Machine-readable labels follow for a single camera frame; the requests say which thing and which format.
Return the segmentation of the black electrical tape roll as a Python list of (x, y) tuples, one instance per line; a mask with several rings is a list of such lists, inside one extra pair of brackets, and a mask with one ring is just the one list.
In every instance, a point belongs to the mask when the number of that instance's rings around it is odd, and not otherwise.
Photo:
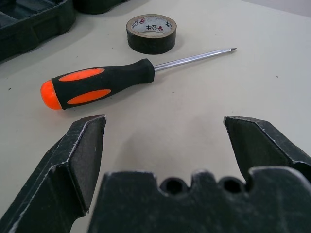
[(163, 15), (145, 14), (126, 24), (127, 41), (133, 50), (150, 55), (163, 54), (175, 46), (176, 22)]

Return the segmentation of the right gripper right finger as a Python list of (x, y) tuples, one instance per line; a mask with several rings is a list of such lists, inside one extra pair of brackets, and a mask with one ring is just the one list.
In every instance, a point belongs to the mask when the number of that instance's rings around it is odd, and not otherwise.
[(291, 167), (311, 182), (311, 157), (270, 122), (250, 117), (225, 116), (239, 170), (244, 178), (252, 167)]

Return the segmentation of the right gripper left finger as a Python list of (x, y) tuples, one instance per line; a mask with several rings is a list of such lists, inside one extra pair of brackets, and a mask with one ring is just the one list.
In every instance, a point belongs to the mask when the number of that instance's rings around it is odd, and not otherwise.
[(105, 124), (105, 115), (72, 123), (0, 219), (0, 233), (70, 233), (73, 223), (91, 206)]

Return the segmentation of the black plastic tool case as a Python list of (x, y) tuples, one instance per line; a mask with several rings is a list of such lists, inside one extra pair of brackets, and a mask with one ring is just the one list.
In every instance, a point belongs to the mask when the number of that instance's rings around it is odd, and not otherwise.
[(102, 14), (126, 0), (0, 0), (0, 62), (67, 32), (75, 12)]

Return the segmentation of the black orange handle screwdriver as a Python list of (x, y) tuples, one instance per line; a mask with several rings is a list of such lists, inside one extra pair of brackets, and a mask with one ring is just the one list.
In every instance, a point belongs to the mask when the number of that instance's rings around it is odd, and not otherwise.
[(215, 50), (159, 65), (153, 65), (148, 59), (141, 59), (125, 66), (78, 70), (44, 82), (40, 94), (47, 107), (66, 110), (108, 98), (134, 85), (152, 83), (157, 71), (233, 51), (233, 48)]

